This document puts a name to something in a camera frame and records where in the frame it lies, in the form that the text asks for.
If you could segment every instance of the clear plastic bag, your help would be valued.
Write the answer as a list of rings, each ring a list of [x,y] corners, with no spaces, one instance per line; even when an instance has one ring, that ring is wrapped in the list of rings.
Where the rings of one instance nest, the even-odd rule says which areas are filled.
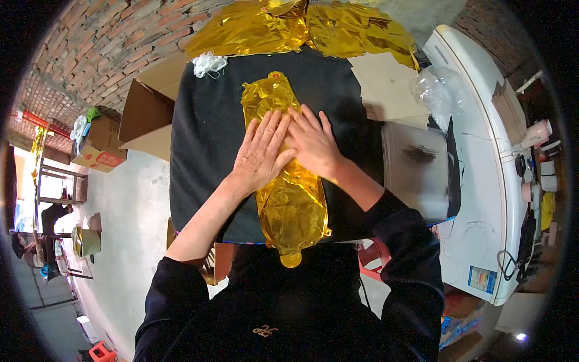
[[[463,77],[446,67],[426,67],[410,82],[410,92],[418,103],[430,110],[444,133],[448,131],[450,117],[464,111],[463,99],[467,91]]]

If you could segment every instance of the green cloth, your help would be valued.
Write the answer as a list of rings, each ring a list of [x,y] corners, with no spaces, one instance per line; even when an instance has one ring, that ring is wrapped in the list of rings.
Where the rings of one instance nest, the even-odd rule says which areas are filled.
[[[96,107],[89,108],[86,111],[86,122],[91,122],[94,118],[101,116],[101,112]]]

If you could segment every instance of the deflated foil balloon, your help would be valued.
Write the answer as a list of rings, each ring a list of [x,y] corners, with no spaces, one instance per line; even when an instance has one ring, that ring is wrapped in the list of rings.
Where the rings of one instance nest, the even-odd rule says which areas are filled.
[[[300,109],[288,79],[280,72],[252,84],[243,83],[243,87],[241,105],[246,129],[252,119],[261,121],[267,111]],[[302,249],[331,234],[322,179],[295,159],[256,191],[255,200],[266,244],[279,251],[281,263],[287,268],[300,264]]]
[[[268,14],[279,16],[290,11],[301,0],[259,0],[262,10]]]
[[[378,9],[350,2],[312,2],[307,7],[306,24],[313,48],[325,56],[349,58],[365,52],[391,52],[400,64],[418,69],[412,56],[415,40],[400,23]]]
[[[298,52],[308,37],[305,6],[306,0],[301,0],[273,16],[257,0],[231,3],[197,32],[185,51],[189,59],[210,51],[216,56]]]

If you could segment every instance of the white string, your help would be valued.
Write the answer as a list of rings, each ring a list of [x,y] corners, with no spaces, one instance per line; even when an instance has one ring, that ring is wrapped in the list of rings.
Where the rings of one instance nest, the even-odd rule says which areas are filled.
[[[209,74],[213,79],[217,79],[219,78],[219,72],[217,71],[227,65],[227,57],[213,55],[212,50],[191,60],[191,63],[195,65],[193,72],[197,78],[203,78],[205,74]],[[216,72],[217,76],[213,77],[211,75],[212,72]]]

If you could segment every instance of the red stool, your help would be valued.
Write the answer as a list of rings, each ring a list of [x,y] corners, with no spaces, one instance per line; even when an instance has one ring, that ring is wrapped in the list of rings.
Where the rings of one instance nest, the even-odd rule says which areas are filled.
[[[116,352],[111,350],[105,341],[100,341],[89,350],[89,355],[94,362],[115,362]]]
[[[370,240],[373,241],[367,249],[361,247],[358,250],[358,264],[360,266],[360,273],[369,276],[372,279],[382,281],[380,278],[380,272],[382,268],[392,259],[390,256],[390,250],[382,243],[378,238],[373,237]],[[374,269],[366,269],[366,265],[376,259],[380,259],[380,266]]]

